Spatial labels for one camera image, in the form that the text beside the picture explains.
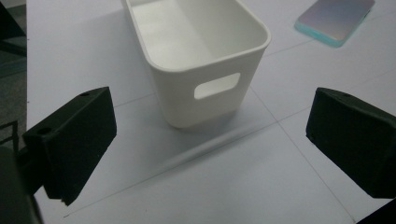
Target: screw hole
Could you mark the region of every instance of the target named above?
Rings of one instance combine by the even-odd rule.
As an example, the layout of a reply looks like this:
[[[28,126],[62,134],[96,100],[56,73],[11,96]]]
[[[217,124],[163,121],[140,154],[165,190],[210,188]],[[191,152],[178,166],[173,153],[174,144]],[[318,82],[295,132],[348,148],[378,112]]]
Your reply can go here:
[[[52,131],[52,129],[51,128],[43,128],[43,129],[40,129],[40,130],[38,130],[38,134],[47,134],[47,133],[50,133]]]

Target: light blue object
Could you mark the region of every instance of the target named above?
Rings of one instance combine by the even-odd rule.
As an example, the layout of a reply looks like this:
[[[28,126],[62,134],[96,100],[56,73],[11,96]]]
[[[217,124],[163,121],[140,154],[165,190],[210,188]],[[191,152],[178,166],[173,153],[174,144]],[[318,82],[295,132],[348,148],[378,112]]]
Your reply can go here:
[[[374,5],[374,0],[318,0],[294,27],[332,47],[341,47]]]

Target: white tabletop surface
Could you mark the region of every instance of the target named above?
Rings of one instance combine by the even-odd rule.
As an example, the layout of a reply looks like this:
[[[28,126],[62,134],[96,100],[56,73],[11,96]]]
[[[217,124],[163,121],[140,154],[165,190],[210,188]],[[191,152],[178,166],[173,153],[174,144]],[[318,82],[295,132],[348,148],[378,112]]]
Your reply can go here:
[[[118,135],[69,207],[35,195],[46,223],[356,223],[373,199],[305,137],[315,89],[396,115],[396,2],[376,0],[345,45],[293,28],[315,0],[242,0],[270,29],[241,108],[185,131],[161,115],[120,0],[28,0],[31,128],[109,86]]]

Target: white plastic bin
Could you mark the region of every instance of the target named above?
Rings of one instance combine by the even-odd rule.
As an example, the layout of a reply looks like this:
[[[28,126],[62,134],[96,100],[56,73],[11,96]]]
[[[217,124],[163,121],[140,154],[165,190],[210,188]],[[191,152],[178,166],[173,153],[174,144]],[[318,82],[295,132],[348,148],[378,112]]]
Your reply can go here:
[[[268,46],[236,0],[126,0],[165,119],[185,128],[238,108]]]

